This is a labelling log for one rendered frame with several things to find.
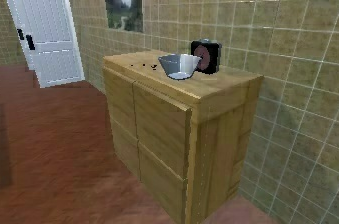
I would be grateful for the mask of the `wooden chest of drawers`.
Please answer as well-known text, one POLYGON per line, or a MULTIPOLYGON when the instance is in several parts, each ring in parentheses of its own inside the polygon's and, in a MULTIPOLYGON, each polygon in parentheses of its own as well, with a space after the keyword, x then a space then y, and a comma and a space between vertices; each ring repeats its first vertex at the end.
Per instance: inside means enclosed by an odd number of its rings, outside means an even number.
POLYGON ((202 224, 238 192, 263 78, 221 67, 173 80, 162 55, 104 57, 114 149, 175 224, 202 224))

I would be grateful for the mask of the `grey metal bowl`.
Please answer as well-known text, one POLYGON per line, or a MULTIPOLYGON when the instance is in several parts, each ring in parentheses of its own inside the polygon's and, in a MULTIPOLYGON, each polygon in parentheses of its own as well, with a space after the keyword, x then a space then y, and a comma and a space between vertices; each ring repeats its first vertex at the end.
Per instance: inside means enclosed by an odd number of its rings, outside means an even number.
POLYGON ((158 58, 166 76, 173 80, 191 78, 200 60, 200 57, 189 54, 169 54, 158 58))

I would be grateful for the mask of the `black box with red disc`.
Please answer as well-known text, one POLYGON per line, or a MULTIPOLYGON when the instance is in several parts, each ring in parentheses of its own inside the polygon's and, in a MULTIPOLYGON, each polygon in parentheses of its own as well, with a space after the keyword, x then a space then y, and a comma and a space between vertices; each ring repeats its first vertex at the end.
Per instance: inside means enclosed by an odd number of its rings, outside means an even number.
POLYGON ((191 54, 200 58, 196 70, 204 74, 219 71, 222 44, 216 40, 199 39, 191 42, 191 54))

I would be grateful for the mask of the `framed landscape picture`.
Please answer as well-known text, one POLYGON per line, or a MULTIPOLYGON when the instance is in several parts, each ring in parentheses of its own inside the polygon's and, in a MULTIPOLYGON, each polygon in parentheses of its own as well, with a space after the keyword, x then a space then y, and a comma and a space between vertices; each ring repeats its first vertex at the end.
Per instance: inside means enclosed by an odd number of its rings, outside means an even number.
POLYGON ((142 0, 105 0, 108 27, 143 32, 142 0))

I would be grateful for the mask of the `white room door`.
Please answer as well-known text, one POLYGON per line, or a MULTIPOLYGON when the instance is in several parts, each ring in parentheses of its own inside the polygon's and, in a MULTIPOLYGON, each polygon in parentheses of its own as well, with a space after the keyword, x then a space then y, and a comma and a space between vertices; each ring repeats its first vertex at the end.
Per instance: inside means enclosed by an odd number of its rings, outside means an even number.
POLYGON ((27 66, 41 88, 83 81, 77 36, 69 0, 6 0, 27 66), (32 35, 35 50, 29 50, 32 35))

